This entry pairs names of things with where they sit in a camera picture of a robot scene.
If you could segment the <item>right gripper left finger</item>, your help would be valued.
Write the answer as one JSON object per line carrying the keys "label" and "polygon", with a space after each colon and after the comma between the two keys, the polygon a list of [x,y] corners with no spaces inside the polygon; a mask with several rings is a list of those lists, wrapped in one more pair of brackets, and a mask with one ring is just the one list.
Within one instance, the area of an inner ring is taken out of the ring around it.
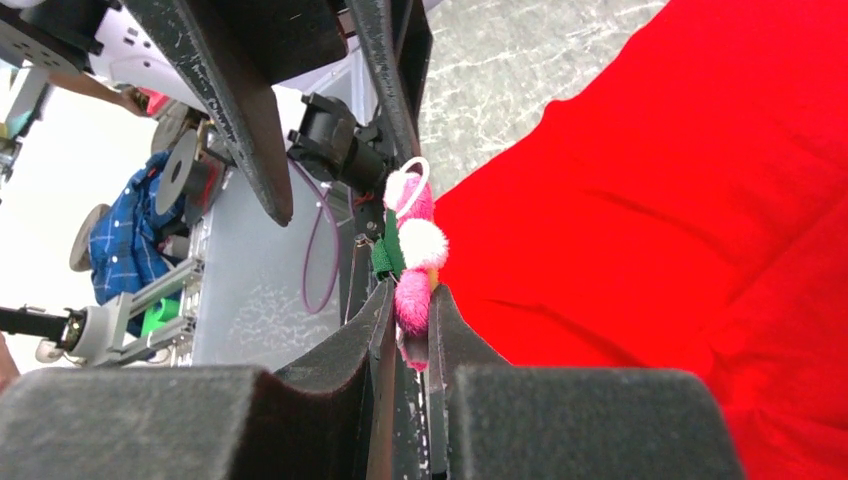
{"label": "right gripper left finger", "polygon": [[5,479],[388,479],[392,288],[276,373],[46,369],[1,398]]}

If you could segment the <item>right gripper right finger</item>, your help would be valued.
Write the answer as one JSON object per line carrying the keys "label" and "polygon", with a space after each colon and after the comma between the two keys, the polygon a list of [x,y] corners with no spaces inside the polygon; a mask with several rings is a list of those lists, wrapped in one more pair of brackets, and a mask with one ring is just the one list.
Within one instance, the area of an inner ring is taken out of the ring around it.
{"label": "right gripper right finger", "polygon": [[741,479],[706,386],[680,370],[510,365],[431,298],[427,400],[437,479]]}

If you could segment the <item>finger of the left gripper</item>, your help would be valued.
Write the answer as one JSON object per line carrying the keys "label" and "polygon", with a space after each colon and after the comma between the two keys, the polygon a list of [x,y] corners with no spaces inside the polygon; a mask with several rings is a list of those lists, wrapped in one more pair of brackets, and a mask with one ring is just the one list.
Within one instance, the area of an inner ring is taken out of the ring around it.
{"label": "finger of the left gripper", "polygon": [[351,0],[347,6],[386,135],[403,164],[421,154],[418,119],[433,43],[425,3]]}
{"label": "finger of the left gripper", "polygon": [[293,197],[276,97],[206,1],[126,1],[218,124],[265,212],[285,227]]}

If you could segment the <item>pink flower plush brooch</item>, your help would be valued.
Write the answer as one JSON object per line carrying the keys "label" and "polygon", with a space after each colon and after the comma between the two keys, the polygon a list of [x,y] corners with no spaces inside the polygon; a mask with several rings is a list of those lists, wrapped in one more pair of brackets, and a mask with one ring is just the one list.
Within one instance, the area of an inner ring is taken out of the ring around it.
{"label": "pink flower plush brooch", "polygon": [[371,253],[377,278],[395,282],[397,344],[407,366],[418,372],[428,365],[430,301],[449,256],[449,241],[434,222],[429,174],[427,160],[414,157],[388,175],[385,229]]}

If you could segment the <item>red t-shirt garment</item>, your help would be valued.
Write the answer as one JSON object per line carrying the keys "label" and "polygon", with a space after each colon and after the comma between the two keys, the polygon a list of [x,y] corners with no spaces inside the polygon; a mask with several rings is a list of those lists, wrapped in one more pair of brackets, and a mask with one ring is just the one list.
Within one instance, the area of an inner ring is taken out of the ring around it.
{"label": "red t-shirt garment", "polygon": [[846,477],[845,2],[668,3],[435,216],[508,361],[692,372],[750,478]]}

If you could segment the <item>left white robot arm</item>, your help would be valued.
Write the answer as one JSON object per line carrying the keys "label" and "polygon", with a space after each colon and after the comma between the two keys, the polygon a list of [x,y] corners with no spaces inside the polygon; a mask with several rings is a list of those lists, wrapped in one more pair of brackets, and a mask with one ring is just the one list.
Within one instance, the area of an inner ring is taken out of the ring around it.
{"label": "left white robot arm", "polygon": [[[287,225],[289,162],[361,192],[420,154],[429,1],[5,1],[1,43],[43,68],[92,73],[206,113],[266,213]],[[355,134],[339,101],[285,86],[358,51],[388,141]]]}

